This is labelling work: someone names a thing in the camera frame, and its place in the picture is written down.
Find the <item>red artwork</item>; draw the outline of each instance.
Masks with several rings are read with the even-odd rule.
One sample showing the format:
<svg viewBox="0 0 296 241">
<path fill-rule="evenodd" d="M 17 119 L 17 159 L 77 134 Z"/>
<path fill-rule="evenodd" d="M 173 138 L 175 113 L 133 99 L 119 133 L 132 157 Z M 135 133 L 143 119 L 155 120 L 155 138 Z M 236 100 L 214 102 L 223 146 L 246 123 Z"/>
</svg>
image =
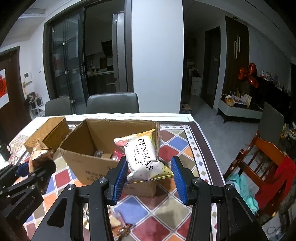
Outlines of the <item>red artwork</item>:
<svg viewBox="0 0 296 241">
<path fill-rule="evenodd" d="M 248 71 L 246 70 L 246 68 L 239 69 L 238 79 L 242 81 L 248 80 L 251 85 L 253 85 L 255 88 L 258 88 L 259 83 L 254 78 L 254 76 L 256 75 L 257 75 L 256 65 L 254 63 L 250 63 Z"/>
<path fill-rule="evenodd" d="M 6 79 L 0 75 L 0 98 L 7 93 Z"/>
</svg>

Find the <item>dark cabinet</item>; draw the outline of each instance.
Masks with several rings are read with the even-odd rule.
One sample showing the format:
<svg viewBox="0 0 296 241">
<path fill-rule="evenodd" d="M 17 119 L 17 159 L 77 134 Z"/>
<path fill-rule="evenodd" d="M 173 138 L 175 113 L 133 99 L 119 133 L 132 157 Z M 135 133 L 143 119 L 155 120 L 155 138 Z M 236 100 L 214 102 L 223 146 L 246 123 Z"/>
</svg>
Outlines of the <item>dark cabinet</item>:
<svg viewBox="0 0 296 241">
<path fill-rule="evenodd" d="M 225 16 L 227 34 L 227 55 L 225 78 L 222 93 L 240 90 L 242 82 L 238 80 L 241 67 L 249 66 L 249 28 L 237 20 Z"/>
</svg>

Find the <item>open cardboard box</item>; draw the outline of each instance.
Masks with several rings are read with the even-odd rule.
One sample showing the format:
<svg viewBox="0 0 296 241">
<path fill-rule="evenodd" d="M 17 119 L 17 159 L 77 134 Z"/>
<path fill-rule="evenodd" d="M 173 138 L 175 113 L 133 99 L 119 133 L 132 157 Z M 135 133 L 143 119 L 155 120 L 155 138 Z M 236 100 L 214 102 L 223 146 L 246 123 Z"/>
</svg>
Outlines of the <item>open cardboard box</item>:
<svg viewBox="0 0 296 241">
<path fill-rule="evenodd" d="M 60 152 L 78 180 L 89 185 L 117 166 L 118 162 L 110 157 L 114 150 L 122 150 L 114 138 L 156 129 L 153 138 L 158 157 L 159 126 L 158 122 L 146 120 L 86 119 L 62 142 Z M 96 151 L 104 152 L 101 158 L 94 156 Z M 155 192 L 156 181 L 127 184 L 123 189 L 124 194 L 145 197 L 154 197 Z"/>
</svg>

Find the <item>red cloth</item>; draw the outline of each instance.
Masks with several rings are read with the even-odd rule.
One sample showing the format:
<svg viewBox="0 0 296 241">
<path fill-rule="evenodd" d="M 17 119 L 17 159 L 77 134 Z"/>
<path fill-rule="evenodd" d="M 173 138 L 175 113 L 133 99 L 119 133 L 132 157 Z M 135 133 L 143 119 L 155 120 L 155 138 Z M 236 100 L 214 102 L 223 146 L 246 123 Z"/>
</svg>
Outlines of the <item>red cloth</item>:
<svg viewBox="0 0 296 241">
<path fill-rule="evenodd" d="M 255 195 L 259 209 L 265 207 L 274 198 L 277 191 L 286 182 L 284 194 L 281 201 L 287 196 L 296 177 L 296 165 L 288 156 L 278 166 L 274 176 L 269 181 L 264 181 L 259 191 Z"/>
</svg>

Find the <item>wooden chair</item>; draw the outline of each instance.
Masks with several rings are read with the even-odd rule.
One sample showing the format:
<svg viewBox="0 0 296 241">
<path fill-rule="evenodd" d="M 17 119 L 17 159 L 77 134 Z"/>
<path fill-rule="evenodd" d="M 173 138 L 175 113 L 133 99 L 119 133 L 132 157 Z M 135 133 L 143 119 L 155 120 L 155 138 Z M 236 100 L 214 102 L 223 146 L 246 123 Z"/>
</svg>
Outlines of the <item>wooden chair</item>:
<svg viewBox="0 0 296 241">
<path fill-rule="evenodd" d="M 253 157 L 247 164 L 244 162 L 244 159 L 254 146 L 256 146 L 258 149 L 255 151 Z M 250 165 L 260 151 L 263 153 L 263 158 L 255 168 L 255 170 L 252 170 L 250 168 Z M 263 174 L 259 176 L 259 171 L 263 167 L 264 163 L 267 161 L 268 157 L 272 160 L 272 162 L 269 164 Z M 248 148 L 246 150 L 241 149 L 239 151 L 236 159 L 231 163 L 228 170 L 223 176 L 226 179 L 237 167 L 239 167 L 239 175 L 244 172 L 260 188 L 265 181 L 268 181 L 274 176 L 277 167 L 283 162 L 285 157 L 286 155 L 282 153 L 273 143 L 262 140 L 257 132 Z M 281 198 L 284 193 L 283 190 L 285 189 L 285 185 L 286 184 L 284 184 L 279 189 L 275 197 L 264 208 L 258 211 L 257 219 L 260 219 L 262 216 L 269 216 L 267 220 L 261 222 L 261 225 L 265 224 L 276 215 L 276 212 L 281 203 Z"/>
</svg>

